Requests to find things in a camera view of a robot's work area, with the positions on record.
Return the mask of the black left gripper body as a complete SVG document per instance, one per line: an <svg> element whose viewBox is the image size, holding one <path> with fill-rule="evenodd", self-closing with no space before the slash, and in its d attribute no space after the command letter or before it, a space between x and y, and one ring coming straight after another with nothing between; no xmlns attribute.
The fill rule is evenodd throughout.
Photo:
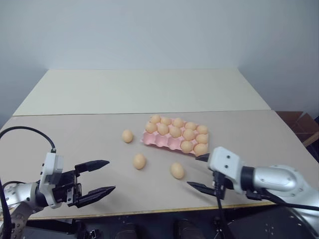
<svg viewBox="0 0 319 239"><path fill-rule="evenodd" d="M61 174L58 184L52 189L57 203L74 204L82 196L82 186L77 178L80 176L76 170Z"/></svg>

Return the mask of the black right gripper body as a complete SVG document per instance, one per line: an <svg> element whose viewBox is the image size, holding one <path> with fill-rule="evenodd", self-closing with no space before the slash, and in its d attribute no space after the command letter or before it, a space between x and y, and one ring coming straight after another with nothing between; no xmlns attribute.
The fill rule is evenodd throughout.
<svg viewBox="0 0 319 239"><path fill-rule="evenodd" d="M212 181L212 189L213 195L217 199L223 200L225 197L226 190L233 190L233 183L230 179L226 178L226 176L218 171L212 172L213 181Z"/></svg>

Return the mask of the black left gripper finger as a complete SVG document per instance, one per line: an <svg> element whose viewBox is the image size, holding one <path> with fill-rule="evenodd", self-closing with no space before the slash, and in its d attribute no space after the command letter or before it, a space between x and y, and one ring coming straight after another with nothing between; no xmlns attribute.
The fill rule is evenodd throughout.
<svg viewBox="0 0 319 239"><path fill-rule="evenodd" d="M69 207L76 206L77 208L82 208L84 206L93 204L103 199L109 195L116 186L101 187L92 191L89 191L88 194L82 195L81 190L76 190L76 193L73 195L72 200L67 201Z"/></svg>
<svg viewBox="0 0 319 239"><path fill-rule="evenodd" d="M91 172L91 171L98 170L109 163L110 162L107 160L93 160L93 161L77 164L75 165L75 170L74 170L75 177L79 177L80 174L83 172L87 172L87 171Z"/></svg>

